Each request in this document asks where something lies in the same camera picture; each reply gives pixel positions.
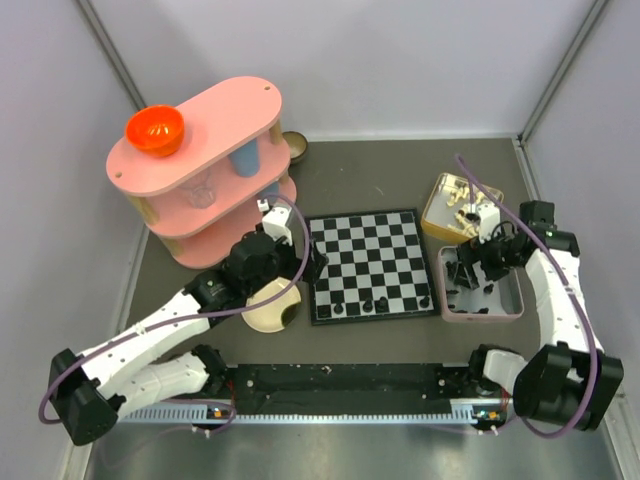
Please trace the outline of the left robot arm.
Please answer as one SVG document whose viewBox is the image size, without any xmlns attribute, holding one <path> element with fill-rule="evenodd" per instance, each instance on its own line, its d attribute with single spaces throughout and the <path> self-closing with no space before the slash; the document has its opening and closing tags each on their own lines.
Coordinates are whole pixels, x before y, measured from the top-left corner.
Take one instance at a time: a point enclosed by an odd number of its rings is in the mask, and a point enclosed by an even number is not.
<svg viewBox="0 0 640 480">
<path fill-rule="evenodd" d="M 44 405 L 51 405 L 72 443 L 84 446 L 109 432 L 128 414 L 171 397 L 226 387 L 226 366 L 209 347 L 166 363 L 157 360 L 178 344 L 248 310 L 248 300 L 283 279 L 313 284 L 327 264 L 311 238 L 303 254 L 285 238 L 247 233 L 230 254 L 198 274 L 165 305 L 103 344 L 51 360 Z"/>
</svg>

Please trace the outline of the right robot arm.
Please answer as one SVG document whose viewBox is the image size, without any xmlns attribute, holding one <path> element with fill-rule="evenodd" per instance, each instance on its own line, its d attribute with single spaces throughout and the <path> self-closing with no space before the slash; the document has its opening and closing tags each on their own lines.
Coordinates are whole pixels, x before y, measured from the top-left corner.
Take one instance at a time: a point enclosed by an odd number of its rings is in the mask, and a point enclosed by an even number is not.
<svg viewBox="0 0 640 480">
<path fill-rule="evenodd" d="M 560 230 L 551 202 L 527 201 L 513 213 L 495 203 L 462 212 L 477 231 L 456 248 L 453 281 L 472 290 L 482 280 L 497 282 L 523 269 L 535 294 L 540 347 L 531 359 L 482 344 L 470 357 L 466 380 L 476 394 L 499 387 L 512 398 L 526 424 L 535 421 L 596 429 L 623 377 L 620 359 L 608 356 L 586 313 L 579 279 L 580 248 L 575 234 Z"/>
</svg>

